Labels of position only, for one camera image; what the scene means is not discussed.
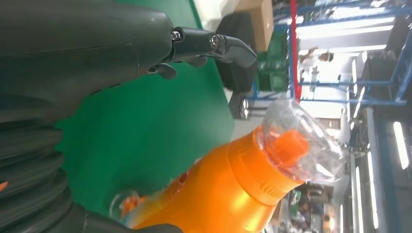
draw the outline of fluorescent light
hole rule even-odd
[[[362,53],[362,61],[363,61],[363,63],[365,63],[367,59],[368,59],[368,52],[365,51],[365,52]]]
[[[297,34],[318,33],[318,32],[324,33],[326,31],[343,30],[343,29],[350,29],[350,28],[362,28],[362,27],[368,27],[368,26],[375,25],[375,24],[390,23],[390,22],[393,22],[394,20],[395,20],[395,17],[387,17],[387,18],[363,19],[363,20],[338,22],[338,23],[328,23],[328,24],[322,24],[322,25],[303,26],[303,27],[296,28],[296,33]]]
[[[352,61],[352,78],[353,78],[353,83],[356,83],[356,81],[358,81],[358,74],[356,72],[356,60],[355,59],[353,59]],[[358,94],[357,84],[353,85],[353,92],[355,93],[355,96]]]
[[[335,219],[331,218],[331,219],[329,220],[329,228],[330,228],[331,230],[335,229]]]
[[[378,211],[376,205],[376,191],[375,191],[375,182],[374,182],[374,175],[373,175],[373,166],[372,166],[372,154],[368,152],[368,169],[369,169],[369,186],[371,189],[371,202],[372,202],[372,217],[374,222],[375,229],[378,228]]]
[[[340,222],[341,232],[343,233],[343,205],[341,205],[341,222]]]
[[[382,1],[372,1],[371,6],[373,7],[380,7],[383,3],[388,2],[387,0],[382,0]]]
[[[359,176],[359,167],[355,169],[356,174],[356,194],[358,197],[358,219],[359,219],[359,232],[363,233],[363,212],[362,212],[362,197],[361,197],[361,178]]]
[[[350,102],[349,102],[350,96],[349,96],[349,87],[346,89],[346,101],[348,103],[346,104],[346,117],[348,118],[348,122],[350,122]]]
[[[354,28],[354,29],[346,29],[346,30],[336,30],[336,31],[329,31],[329,32],[319,32],[319,33],[302,33],[299,34],[299,39],[314,39],[314,38],[325,38],[325,37],[332,37],[332,36],[343,36],[343,35],[354,35],[354,34],[361,34],[361,33],[374,33],[374,32],[382,32],[382,31],[389,31],[393,28],[393,26],[379,26],[379,27],[371,27],[371,28]]]
[[[406,151],[405,138],[403,137],[402,125],[399,122],[394,122],[394,132],[398,145],[400,164],[404,170],[409,165],[409,158],[408,152]]]
[[[342,7],[337,8],[331,18],[339,19],[339,18],[349,18],[355,16],[364,16],[364,15],[372,15],[378,14],[385,11],[384,7],[380,8],[371,8],[371,9],[361,9],[360,7]]]
[[[356,118],[358,116],[359,109],[361,108],[361,102],[363,100],[363,95],[365,94],[365,87],[362,88],[360,91],[359,99],[358,99],[358,104],[356,105],[355,112],[353,113],[353,118]]]
[[[369,51],[369,50],[384,50],[386,45],[369,45],[369,46],[356,46],[356,47],[342,47],[342,48],[334,48],[334,49],[320,49],[315,50],[314,54],[322,54],[327,51],[333,53],[343,53],[343,52],[358,52],[358,51]],[[306,55],[309,50],[300,50],[299,55]]]

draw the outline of metal bolt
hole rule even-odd
[[[173,31],[172,32],[172,40],[173,41],[176,41],[176,40],[180,40],[180,32],[178,32],[178,31]]]
[[[213,48],[217,47],[218,44],[219,44],[219,38],[218,38],[218,36],[217,36],[217,35],[211,35],[211,36],[209,37],[209,43],[210,43],[210,45],[211,45]]]

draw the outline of green crate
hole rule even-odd
[[[288,53],[288,40],[286,31],[272,34],[271,41],[268,46],[267,56],[269,59],[285,58]]]
[[[284,92],[288,90],[288,75],[279,71],[258,74],[256,84],[260,91]]]
[[[257,60],[259,62],[267,61],[268,60],[267,52],[258,52],[257,53]]]
[[[259,62],[258,73],[270,73],[273,71],[286,71],[288,61],[286,59],[273,59]]]

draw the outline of orange bottle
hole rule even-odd
[[[323,132],[293,101],[275,101],[261,126],[212,150],[123,223],[133,229],[169,223],[185,233],[259,232],[293,188],[336,179],[344,157]]]

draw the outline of green mat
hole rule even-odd
[[[175,26],[197,27],[188,0],[128,0],[165,12]],[[230,140],[230,114],[215,63],[202,69],[174,64],[171,81],[145,76],[89,96],[60,122],[64,169],[76,202],[108,214],[115,193],[150,194],[196,158]]]

